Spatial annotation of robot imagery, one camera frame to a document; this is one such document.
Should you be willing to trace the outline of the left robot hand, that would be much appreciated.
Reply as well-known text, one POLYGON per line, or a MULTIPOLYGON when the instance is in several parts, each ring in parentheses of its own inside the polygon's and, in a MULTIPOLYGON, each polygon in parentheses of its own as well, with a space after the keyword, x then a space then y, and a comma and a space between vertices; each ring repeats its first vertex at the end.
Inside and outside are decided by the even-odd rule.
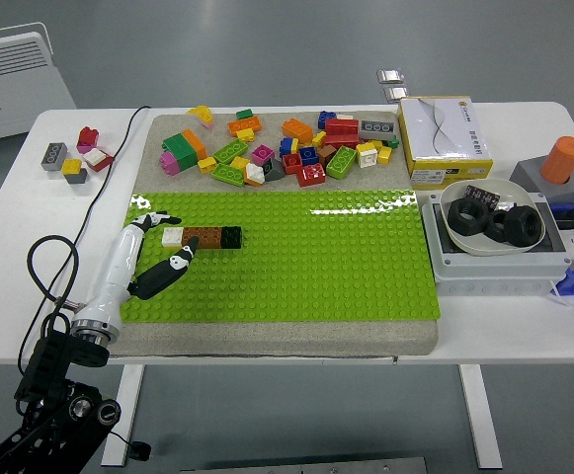
POLYGON ((75 313, 70 333, 84 338, 95 335, 114 342, 122 329, 121 307, 132 296, 147 300, 182 277, 192 262, 200 239, 192 237, 173 256, 140 276, 135 269, 145 233, 162 223, 178 224, 179 217, 149 212, 128 224, 116 238, 93 283, 92 298, 75 313))

